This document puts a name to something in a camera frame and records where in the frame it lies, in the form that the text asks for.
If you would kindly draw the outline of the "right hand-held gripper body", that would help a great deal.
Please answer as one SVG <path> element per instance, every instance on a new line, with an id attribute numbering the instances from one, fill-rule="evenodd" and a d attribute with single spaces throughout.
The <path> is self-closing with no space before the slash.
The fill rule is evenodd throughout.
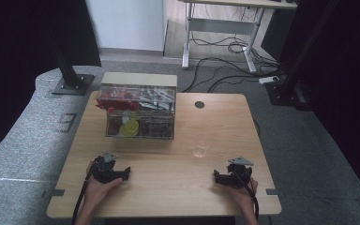
<path id="1" fill-rule="evenodd" d="M 230 185 L 232 187 L 244 187 L 250 181 L 253 163 L 244 157 L 229 159 L 227 172 L 230 174 Z"/>

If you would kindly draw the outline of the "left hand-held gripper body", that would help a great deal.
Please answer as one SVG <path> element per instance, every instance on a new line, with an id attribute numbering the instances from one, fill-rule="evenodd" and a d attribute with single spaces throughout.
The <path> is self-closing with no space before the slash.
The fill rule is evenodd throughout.
<path id="1" fill-rule="evenodd" d="M 96 157 L 91 167 L 94 178 L 103 184 L 120 178 L 121 174 L 113 170 L 116 159 L 117 155 L 110 152 L 104 152 L 101 156 Z"/>

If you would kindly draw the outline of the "clear glass cup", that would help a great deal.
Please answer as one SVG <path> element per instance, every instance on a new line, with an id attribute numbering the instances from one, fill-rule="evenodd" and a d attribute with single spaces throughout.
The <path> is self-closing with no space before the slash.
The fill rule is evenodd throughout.
<path id="1" fill-rule="evenodd" d="M 195 144 L 193 151 L 194 156 L 197 158 L 204 157 L 208 148 L 207 134 L 205 132 L 198 132 L 195 136 L 194 144 Z"/>

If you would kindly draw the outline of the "pile of dark small pieces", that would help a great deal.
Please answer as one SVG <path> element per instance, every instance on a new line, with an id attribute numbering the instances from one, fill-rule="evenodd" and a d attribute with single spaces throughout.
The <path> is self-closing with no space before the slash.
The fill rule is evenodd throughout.
<path id="1" fill-rule="evenodd" d="M 141 121 L 139 135 L 154 139 L 171 139 L 173 124 L 162 121 Z"/>

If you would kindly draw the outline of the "clear acrylic organizer box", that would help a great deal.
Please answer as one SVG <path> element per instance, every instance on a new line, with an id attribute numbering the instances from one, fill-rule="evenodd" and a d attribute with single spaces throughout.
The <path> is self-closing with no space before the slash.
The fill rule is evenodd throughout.
<path id="1" fill-rule="evenodd" d="M 139 132 L 134 137 L 124 137 L 119 134 L 119 129 L 128 120 L 137 120 L 139 122 L 139 131 L 141 121 L 162 121 L 172 123 L 172 138 L 163 140 L 172 140 L 174 138 L 174 121 L 175 121 L 175 107 L 173 112 L 158 111 L 144 108 L 139 104 L 140 93 L 144 88 L 165 88 L 173 89 L 177 92 L 177 76 L 166 74 L 144 74 L 144 73 L 126 73 L 126 72 L 106 72 L 103 75 L 101 86 L 98 91 L 103 89 L 114 89 L 119 91 L 131 92 L 135 100 L 138 102 L 139 108 L 136 111 L 125 110 L 118 112 L 106 112 L 107 124 L 106 124 L 106 136 L 117 138 L 146 138 L 139 135 Z"/>

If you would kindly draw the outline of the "person's left hand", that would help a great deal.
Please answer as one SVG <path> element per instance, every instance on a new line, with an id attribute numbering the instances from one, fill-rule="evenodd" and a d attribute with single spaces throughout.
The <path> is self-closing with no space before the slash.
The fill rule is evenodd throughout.
<path id="1" fill-rule="evenodd" d="M 87 187 L 84 194 L 83 206 L 97 207 L 107 196 L 107 194 L 123 182 L 122 178 L 117 178 L 109 183 L 101 183 L 91 175 L 87 181 Z"/>

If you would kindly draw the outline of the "person's right hand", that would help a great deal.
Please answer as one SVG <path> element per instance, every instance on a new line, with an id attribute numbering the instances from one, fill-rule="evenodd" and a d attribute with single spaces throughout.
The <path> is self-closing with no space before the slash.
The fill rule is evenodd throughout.
<path id="1" fill-rule="evenodd" d="M 254 202 L 252 197 L 249 195 L 248 191 L 243 188 L 236 187 L 226 187 L 227 191 L 230 193 L 234 201 L 243 211 L 254 212 Z"/>

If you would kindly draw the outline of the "yellow round discs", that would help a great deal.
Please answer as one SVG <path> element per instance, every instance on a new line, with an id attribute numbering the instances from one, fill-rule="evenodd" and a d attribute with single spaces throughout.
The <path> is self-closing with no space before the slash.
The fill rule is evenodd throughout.
<path id="1" fill-rule="evenodd" d="M 128 120 L 119 129 L 119 134 L 124 137 L 134 137 L 139 132 L 139 122 L 137 120 Z"/>

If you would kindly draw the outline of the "red packets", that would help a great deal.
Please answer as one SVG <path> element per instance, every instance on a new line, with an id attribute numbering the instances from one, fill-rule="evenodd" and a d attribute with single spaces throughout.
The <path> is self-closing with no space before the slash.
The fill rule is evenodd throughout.
<path id="1" fill-rule="evenodd" d="M 107 113 L 131 110 L 136 111 L 139 106 L 134 95 L 129 91 L 103 89 L 97 96 L 97 107 Z"/>

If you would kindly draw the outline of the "silver packets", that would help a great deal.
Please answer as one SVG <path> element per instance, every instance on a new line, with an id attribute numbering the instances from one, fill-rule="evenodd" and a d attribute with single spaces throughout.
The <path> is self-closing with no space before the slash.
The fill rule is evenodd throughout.
<path id="1" fill-rule="evenodd" d="M 165 88 L 144 88 L 140 93 L 139 104 L 144 108 L 173 112 L 176 92 Z"/>

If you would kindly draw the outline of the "black metal stand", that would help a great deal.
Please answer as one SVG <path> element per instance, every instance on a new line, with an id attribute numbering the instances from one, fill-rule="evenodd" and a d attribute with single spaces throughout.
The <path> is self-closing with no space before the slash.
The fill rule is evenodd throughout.
<path id="1" fill-rule="evenodd" d="M 297 10 L 292 17 L 288 36 L 284 41 L 279 69 L 286 76 L 279 82 L 264 87 L 273 105 L 293 106 L 301 111 L 309 110 L 310 90 L 303 81 L 310 62 L 316 39 L 339 0 L 296 0 Z"/>
<path id="2" fill-rule="evenodd" d="M 95 78 L 91 74 L 77 74 L 63 55 L 56 39 L 52 38 L 52 52 L 62 78 L 52 90 L 53 95 L 84 96 Z"/>

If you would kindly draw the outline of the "dark curtain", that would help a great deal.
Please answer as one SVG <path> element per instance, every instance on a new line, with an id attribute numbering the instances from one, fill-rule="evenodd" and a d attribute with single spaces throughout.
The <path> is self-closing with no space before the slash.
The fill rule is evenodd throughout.
<path id="1" fill-rule="evenodd" d="M 0 142 L 22 114 L 36 78 L 58 68 L 101 65 L 86 0 L 0 0 Z"/>
<path id="2" fill-rule="evenodd" d="M 339 0 L 303 81 L 319 118 L 360 178 L 360 0 Z"/>

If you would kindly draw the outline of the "white-legged desk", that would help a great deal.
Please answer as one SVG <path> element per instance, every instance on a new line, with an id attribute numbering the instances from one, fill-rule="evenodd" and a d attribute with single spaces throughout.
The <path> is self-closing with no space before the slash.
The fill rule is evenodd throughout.
<path id="1" fill-rule="evenodd" d="M 179 0 L 186 4 L 186 39 L 183 47 L 182 69 L 189 68 L 190 33 L 192 31 L 235 34 L 249 36 L 249 42 L 244 48 L 244 56 L 247 61 L 248 70 L 256 73 L 257 69 L 252 59 L 251 50 L 258 34 L 263 14 L 267 8 L 271 9 L 297 9 L 293 0 Z M 214 19 L 201 19 L 192 16 L 195 4 L 207 4 L 218 6 L 234 6 L 256 8 L 257 18 L 252 22 L 236 22 Z"/>

